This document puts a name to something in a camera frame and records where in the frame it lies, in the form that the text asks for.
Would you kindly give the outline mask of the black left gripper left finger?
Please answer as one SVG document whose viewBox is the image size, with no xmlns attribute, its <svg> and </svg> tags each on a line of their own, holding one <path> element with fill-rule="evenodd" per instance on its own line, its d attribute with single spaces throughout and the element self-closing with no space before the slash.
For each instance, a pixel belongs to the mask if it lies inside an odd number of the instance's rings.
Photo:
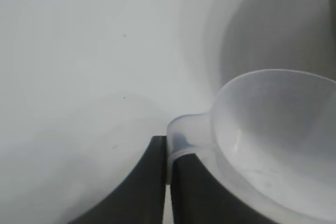
<svg viewBox="0 0 336 224">
<path fill-rule="evenodd" d="M 152 137 L 144 154 L 122 183 L 71 223 L 162 223 L 166 152 L 166 137 Z"/>
</svg>

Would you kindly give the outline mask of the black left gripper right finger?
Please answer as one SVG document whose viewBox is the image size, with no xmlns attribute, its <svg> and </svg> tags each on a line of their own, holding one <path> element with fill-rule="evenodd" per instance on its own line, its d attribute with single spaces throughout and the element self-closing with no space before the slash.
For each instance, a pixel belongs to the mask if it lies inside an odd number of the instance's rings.
<svg viewBox="0 0 336 224">
<path fill-rule="evenodd" d="M 263 217 L 225 189 L 195 154 L 173 163 L 174 223 L 262 223 Z"/>
</svg>

